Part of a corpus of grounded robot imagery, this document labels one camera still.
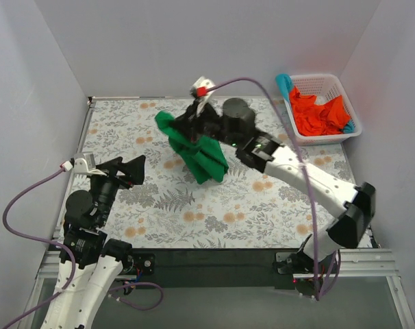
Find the gray floor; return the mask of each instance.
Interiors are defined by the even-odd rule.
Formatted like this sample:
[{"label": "gray floor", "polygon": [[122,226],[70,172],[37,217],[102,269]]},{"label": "gray floor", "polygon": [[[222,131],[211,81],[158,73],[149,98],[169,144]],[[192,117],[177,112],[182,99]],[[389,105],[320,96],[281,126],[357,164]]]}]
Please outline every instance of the gray floor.
[{"label": "gray floor", "polygon": [[[42,298],[53,291],[46,280]],[[130,300],[153,303],[157,291],[139,290]],[[34,318],[39,328],[46,310]],[[290,297],[272,288],[165,289],[157,309],[134,310],[113,299],[101,305],[92,329],[107,328],[401,328],[385,278],[340,278],[320,302]]]}]

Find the folded clothing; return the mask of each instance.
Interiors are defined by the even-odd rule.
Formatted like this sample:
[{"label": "folded clothing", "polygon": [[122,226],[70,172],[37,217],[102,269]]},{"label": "folded clothing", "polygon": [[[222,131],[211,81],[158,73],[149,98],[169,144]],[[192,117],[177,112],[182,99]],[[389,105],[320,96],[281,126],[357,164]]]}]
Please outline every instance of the folded clothing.
[{"label": "folded clothing", "polygon": [[159,112],[155,116],[161,132],[168,136],[170,146],[179,154],[194,174],[197,183],[202,184],[213,178],[222,182],[229,170],[220,143],[214,139],[202,136],[196,143],[191,143],[183,134],[171,127],[174,117],[167,112]]},{"label": "folded clothing", "polygon": [[315,101],[316,96],[301,95],[297,87],[290,91],[290,104],[299,133],[303,136],[343,134],[351,117],[344,111],[342,97],[324,105],[316,105]]}]

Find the table top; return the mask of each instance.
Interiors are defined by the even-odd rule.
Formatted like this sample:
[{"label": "table top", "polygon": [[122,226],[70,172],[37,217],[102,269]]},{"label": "table top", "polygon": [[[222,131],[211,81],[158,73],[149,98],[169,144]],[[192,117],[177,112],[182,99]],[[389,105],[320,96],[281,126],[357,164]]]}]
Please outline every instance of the table top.
[{"label": "table top", "polygon": [[[220,108],[224,99],[214,99]],[[122,156],[124,162],[145,155],[142,186],[119,191],[103,231],[110,237],[145,248],[298,247],[312,231],[307,196],[286,183],[244,166],[234,149],[221,145],[229,163],[223,182],[195,182],[183,160],[159,131],[154,116],[178,116],[190,99],[97,101],[83,151],[97,163]],[[267,100],[246,98],[257,113],[257,126],[286,144],[285,130]],[[286,109],[283,116],[289,122]],[[302,156],[337,178],[353,181],[341,145],[301,147]],[[71,191],[89,189],[75,176]],[[317,205],[318,225],[331,220]],[[370,247],[365,236],[360,247]]]}]

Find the blue cloth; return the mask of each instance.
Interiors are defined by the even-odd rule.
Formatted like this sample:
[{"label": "blue cloth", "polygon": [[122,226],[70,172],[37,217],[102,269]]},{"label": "blue cloth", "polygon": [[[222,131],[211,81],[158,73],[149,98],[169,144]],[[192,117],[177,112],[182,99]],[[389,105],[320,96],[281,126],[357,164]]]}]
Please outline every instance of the blue cloth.
[{"label": "blue cloth", "polygon": [[352,134],[355,131],[355,127],[353,126],[353,121],[349,120],[348,123],[343,128],[344,134]]},{"label": "blue cloth", "polygon": [[292,91],[294,87],[291,77],[288,74],[282,73],[279,74],[275,80],[282,97],[290,103],[290,91]]}]

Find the floral tablecloth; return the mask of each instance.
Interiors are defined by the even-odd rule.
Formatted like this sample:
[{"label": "floral tablecloth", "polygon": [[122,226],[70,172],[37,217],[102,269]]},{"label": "floral tablecloth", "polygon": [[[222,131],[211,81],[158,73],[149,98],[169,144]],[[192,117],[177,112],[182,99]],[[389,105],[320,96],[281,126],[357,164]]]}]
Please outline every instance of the floral tablecloth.
[{"label": "floral tablecloth", "polygon": [[[265,99],[246,99],[257,112],[257,126],[287,141],[279,119]],[[221,107],[224,99],[212,105]],[[110,237],[134,247],[258,248],[298,247],[312,231],[307,196],[272,177],[240,163],[234,149],[222,145],[229,171],[222,183],[198,185],[183,160],[174,153],[154,116],[161,110],[175,117],[189,99],[98,101],[83,151],[97,163],[122,156],[124,161],[144,154],[145,181],[130,191],[119,191],[103,229]],[[353,177],[340,145],[302,147],[305,159],[343,180]],[[76,176],[72,191],[88,189]],[[331,216],[317,206],[318,225]],[[360,247],[370,247],[365,236]]]}]

